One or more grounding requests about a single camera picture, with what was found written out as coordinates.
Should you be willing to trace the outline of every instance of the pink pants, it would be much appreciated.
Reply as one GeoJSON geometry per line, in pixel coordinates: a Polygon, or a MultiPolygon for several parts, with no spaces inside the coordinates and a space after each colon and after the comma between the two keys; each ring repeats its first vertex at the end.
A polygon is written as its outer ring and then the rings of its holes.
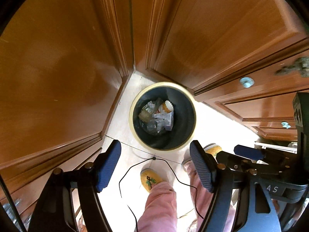
{"type": "MultiPolygon", "coordinates": [[[[193,162],[185,164],[190,178],[190,185],[197,188],[196,207],[204,217],[211,203],[212,195],[200,182],[193,162]]],[[[196,190],[191,187],[191,198],[194,204],[196,190]]],[[[231,205],[224,232],[230,232],[235,216],[235,208],[231,205]]],[[[202,223],[202,218],[197,216],[197,231],[202,223]]],[[[168,182],[155,185],[148,196],[145,211],[138,221],[138,232],[176,232],[177,231],[177,204],[176,192],[168,182]]]]}

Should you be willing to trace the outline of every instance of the drawer knob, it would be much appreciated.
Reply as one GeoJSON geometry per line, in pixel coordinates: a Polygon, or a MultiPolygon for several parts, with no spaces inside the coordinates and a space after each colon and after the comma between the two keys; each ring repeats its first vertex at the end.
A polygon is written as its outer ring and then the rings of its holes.
{"type": "Polygon", "coordinates": [[[242,86],[244,88],[249,88],[251,87],[252,85],[254,85],[254,80],[252,78],[249,78],[249,77],[244,77],[244,78],[241,78],[239,80],[239,82],[242,84],[242,86]]]}
{"type": "Polygon", "coordinates": [[[309,77],[309,57],[304,56],[296,59],[290,66],[283,66],[280,70],[275,72],[275,75],[286,75],[296,70],[303,78],[309,77]]]}
{"type": "Polygon", "coordinates": [[[281,124],[282,124],[282,127],[286,129],[289,129],[291,127],[288,122],[281,122],[281,124]]]}

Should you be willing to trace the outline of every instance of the ribbed blue pad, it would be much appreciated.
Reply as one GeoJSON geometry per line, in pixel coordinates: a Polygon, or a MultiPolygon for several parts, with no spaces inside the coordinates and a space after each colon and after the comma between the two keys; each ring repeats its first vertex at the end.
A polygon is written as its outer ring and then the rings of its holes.
{"type": "Polygon", "coordinates": [[[106,188],[109,184],[109,180],[115,170],[120,154],[121,143],[118,140],[113,140],[107,151],[100,154],[102,156],[106,155],[106,158],[97,169],[98,183],[96,184],[96,189],[98,192],[101,192],[103,188],[106,188]]]}
{"type": "Polygon", "coordinates": [[[216,168],[214,167],[215,165],[212,165],[213,163],[211,163],[210,165],[211,168],[207,166],[205,159],[207,159],[206,157],[208,155],[210,155],[214,160],[211,154],[205,153],[197,140],[191,142],[190,156],[192,158],[198,176],[200,177],[200,182],[202,183],[204,188],[206,188],[210,193],[212,193],[214,190],[213,182],[215,181],[214,177],[216,173],[216,168]]]}
{"type": "Polygon", "coordinates": [[[236,155],[252,160],[264,159],[264,155],[260,149],[250,148],[242,145],[237,145],[236,147],[234,147],[234,153],[236,155]]]}

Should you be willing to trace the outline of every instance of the black mechanical device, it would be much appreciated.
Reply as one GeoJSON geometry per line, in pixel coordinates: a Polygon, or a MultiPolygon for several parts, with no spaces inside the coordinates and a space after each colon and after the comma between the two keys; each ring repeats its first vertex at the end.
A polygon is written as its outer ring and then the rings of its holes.
{"type": "MultiPolygon", "coordinates": [[[[309,93],[297,93],[293,108],[298,131],[297,154],[237,145],[236,155],[221,151],[216,161],[197,140],[191,142],[190,155],[202,185],[214,194],[199,232],[223,231],[233,189],[239,189],[233,232],[280,232],[303,205],[309,179],[309,93]],[[280,217],[272,199],[286,203],[280,217]]],[[[55,169],[38,199],[28,232],[77,232],[72,203],[75,188],[88,232],[112,232],[97,193],[107,187],[120,154],[121,144],[114,140],[105,153],[79,170],[55,169]]],[[[288,231],[307,231],[308,215],[307,207],[288,231]]],[[[0,228],[7,232],[19,231],[2,206],[0,228]]]]}

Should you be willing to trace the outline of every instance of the blue gripper pad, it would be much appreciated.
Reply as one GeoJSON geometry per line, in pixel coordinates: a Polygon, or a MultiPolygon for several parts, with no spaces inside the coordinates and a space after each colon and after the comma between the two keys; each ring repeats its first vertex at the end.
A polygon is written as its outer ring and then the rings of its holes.
{"type": "Polygon", "coordinates": [[[213,193],[217,175],[216,160],[211,154],[205,153],[197,140],[190,144],[190,156],[203,187],[213,193]]]}
{"type": "Polygon", "coordinates": [[[121,143],[113,140],[105,153],[101,153],[95,159],[95,171],[97,174],[96,190],[100,193],[109,184],[109,180],[115,170],[121,154],[121,143]]]}
{"type": "Polygon", "coordinates": [[[234,147],[234,153],[236,155],[252,159],[252,160],[262,160],[264,159],[264,155],[262,153],[262,150],[250,148],[242,145],[237,145],[234,147]]]}

